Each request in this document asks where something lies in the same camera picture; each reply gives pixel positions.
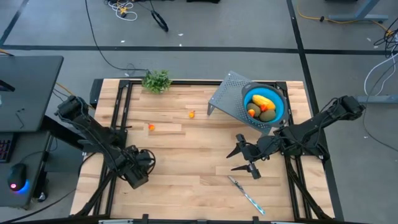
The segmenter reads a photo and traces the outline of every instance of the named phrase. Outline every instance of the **wooden table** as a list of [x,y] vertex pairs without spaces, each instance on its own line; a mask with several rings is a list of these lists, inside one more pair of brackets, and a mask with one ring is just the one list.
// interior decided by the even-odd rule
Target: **wooden table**
[[[111,124],[118,83],[118,79],[103,82],[95,113],[95,119],[103,126]],[[287,82],[287,86],[294,122],[309,119],[303,83]],[[242,133],[248,142],[256,143],[261,134],[220,110],[207,116],[208,100],[217,87],[172,85],[169,91],[154,95],[140,85],[133,86],[126,145],[150,149],[157,162],[148,183],[136,190],[117,180],[111,218],[141,218],[146,213],[150,219],[252,220],[259,216],[260,220],[294,220],[283,156],[273,154],[268,161],[256,162],[262,175],[258,180],[246,171],[230,171],[247,164],[242,155],[226,159],[235,147],[235,135]],[[194,119],[188,117],[192,110]],[[153,124],[155,130],[149,131],[148,124]],[[79,211],[97,188],[102,162],[99,154],[82,167],[71,213]],[[333,217],[322,162],[314,156],[302,156],[302,165],[308,191]],[[265,216],[232,185],[227,175],[244,187],[266,211]],[[297,188],[296,192],[303,217],[302,197]]]

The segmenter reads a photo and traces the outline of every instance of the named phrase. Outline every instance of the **blue bowl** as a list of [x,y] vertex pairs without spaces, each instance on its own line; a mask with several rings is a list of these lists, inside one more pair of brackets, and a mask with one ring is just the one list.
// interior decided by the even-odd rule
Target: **blue bowl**
[[271,86],[259,85],[258,83],[256,83],[256,85],[253,85],[252,83],[250,83],[250,84],[253,87],[251,90],[249,89],[247,91],[247,93],[244,95],[244,98],[243,98],[244,109],[246,110],[248,103],[250,101],[252,101],[253,95],[260,95],[260,96],[270,99],[275,104],[276,117],[272,121],[262,122],[262,121],[258,121],[256,119],[252,118],[248,114],[249,119],[251,119],[252,121],[259,123],[259,124],[271,124],[271,123],[278,122],[283,117],[283,115],[285,113],[285,103],[284,103],[284,100],[282,99],[283,96],[281,96],[281,94],[278,92],[278,90],[276,90],[275,88],[273,88]]

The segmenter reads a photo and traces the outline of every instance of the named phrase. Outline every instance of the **potted plant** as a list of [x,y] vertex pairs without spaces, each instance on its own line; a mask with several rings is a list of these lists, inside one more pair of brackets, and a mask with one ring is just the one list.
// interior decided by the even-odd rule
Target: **potted plant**
[[152,73],[147,72],[145,78],[142,80],[142,86],[147,90],[160,94],[170,88],[172,81],[169,79],[169,71],[154,70]]

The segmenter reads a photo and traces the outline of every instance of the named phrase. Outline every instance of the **knife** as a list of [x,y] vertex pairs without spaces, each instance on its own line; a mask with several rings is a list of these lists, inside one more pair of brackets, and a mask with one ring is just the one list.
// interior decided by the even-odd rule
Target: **knife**
[[236,181],[233,177],[230,175],[228,178],[231,180],[231,182],[237,186],[237,188],[242,192],[242,194],[255,206],[255,208],[261,213],[261,215],[265,215],[266,211],[264,211],[260,205],[258,205],[250,196],[247,195],[247,193],[243,190],[243,187]]

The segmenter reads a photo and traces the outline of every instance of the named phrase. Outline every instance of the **toy fruit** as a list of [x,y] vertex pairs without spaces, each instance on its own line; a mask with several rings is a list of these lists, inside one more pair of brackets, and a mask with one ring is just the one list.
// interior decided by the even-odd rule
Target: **toy fruit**
[[153,131],[155,129],[155,126],[153,124],[148,125],[149,131]]
[[254,103],[248,103],[247,109],[249,110],[254,110],[254,117],[257,118],[261,114],[260,107],[255,105]]
[[195,111],[191,111],[188,114],[189,118],[194,118],[195,117]]
[[257,106],[266,105],[269,110],[274,110],[275,109],[275,104],[270,99],[265,98],[263,96],[253,95],[252,101]]
[[266,110],[265,112],[262,112],[260,114],[260,121],[262,122],[268,122],[268,121],[272,121],[273,119],[275,119],[276,117],[276,113],[275,110]]
[[248,114],[253,118],[256,112],[253,109],[248,110]]
[[261,105],[260,106],[260,110],[261,110],[261,112],[264,112],[264,111],[268,110],[267,105]]

